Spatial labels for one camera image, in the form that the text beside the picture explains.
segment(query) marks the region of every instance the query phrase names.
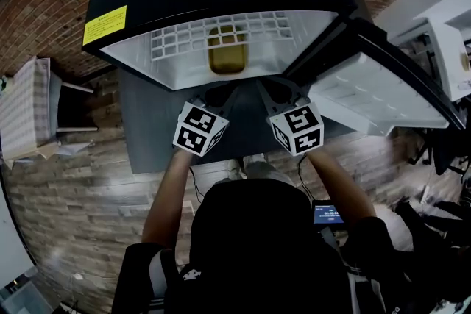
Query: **refrigerator door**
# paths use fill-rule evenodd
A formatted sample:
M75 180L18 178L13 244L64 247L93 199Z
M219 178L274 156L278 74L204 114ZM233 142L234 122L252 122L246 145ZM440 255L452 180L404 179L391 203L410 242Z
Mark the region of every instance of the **refrigerator door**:
M360 18L333 23L284 76L307 87L323 116L368 135L395 126L464 128L445 92Z

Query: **wire rack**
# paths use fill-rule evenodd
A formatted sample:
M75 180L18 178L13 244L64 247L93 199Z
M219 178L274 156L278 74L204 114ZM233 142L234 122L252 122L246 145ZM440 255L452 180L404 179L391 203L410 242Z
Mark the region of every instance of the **wire rack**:
M151 59L244 43L293 40L285 12L239 13L168 26L151 33Z

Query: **cable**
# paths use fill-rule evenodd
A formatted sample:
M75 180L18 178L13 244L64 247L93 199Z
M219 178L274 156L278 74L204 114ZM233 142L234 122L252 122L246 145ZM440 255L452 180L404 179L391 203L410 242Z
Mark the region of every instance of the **cable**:
M300 176L301 187L306 192L306 195L308 196L308 198L312 200L316 200L311 194L311 192L309 191L308 187L305 185L304 180L302 179L302 176L301 176L301 163L305 158L306 158L306 155L302 156L301 160L299 160L297 163L297 175Z
M193 175L193 183L194 183L194 190L196 191L196 198L198 199L199 203L202 204L202 201L199 200L198 194L201 195L203 198L205 198L205 196L198 190L198 185L196 184L196 179L194 177L194 172L192 168L190 168L190 172Z

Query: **person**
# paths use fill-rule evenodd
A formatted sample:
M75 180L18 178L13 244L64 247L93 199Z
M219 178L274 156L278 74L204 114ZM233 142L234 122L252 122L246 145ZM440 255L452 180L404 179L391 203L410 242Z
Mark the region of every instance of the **person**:
M216 183L191 227L189 264L174 249L192 155L176 150L142 233L124 256L112 313L409 313L386 225L324 147L307 153L348 227L345 256L314 229L308 197L264 161Z
M394 211L409 228L414 251L399 251L405 273L419 287L424 296L434 296L436 301L463 302L471 295L471 213L451 201L438 201L435 207L449 212L461 220L423 214L412 208L407 198L402 198ZM445 239L432 230L449 232Z

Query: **wooden floor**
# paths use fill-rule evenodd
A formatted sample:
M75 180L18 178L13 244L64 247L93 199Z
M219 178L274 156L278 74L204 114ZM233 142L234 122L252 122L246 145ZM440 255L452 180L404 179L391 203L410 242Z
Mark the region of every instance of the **wooden floor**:
M38 264L35 284L52 305L76 299L78 308L91 314L110 312L124 250L139 242L163 173L131 172L116 71L90 84L96 93L88 105L99 131L69 134L65 140L93 139L93 145L75 157L38 159L33 164L16 164L11 171L3 165L2 172L16 220ZM414 134L401 130L390 138L355 132L326 144L383 215L388 210L382 204L403 195L419 196L425 185L430 185L434 198L458 199L457 174L437 176L430 166L407 164L420 143ZM284 151L271 153L267 159L300 185L298 159ZM204 193L227 177L227 162L196 166L194 172ZM327 196L308 161L302 163L301 174L315 197ZM189 176L177 244L180 265L188 262L191 223L198 206ZM404 227L386 223L395 232L394 244L410 248ZM73 279L75 273L84 279Z

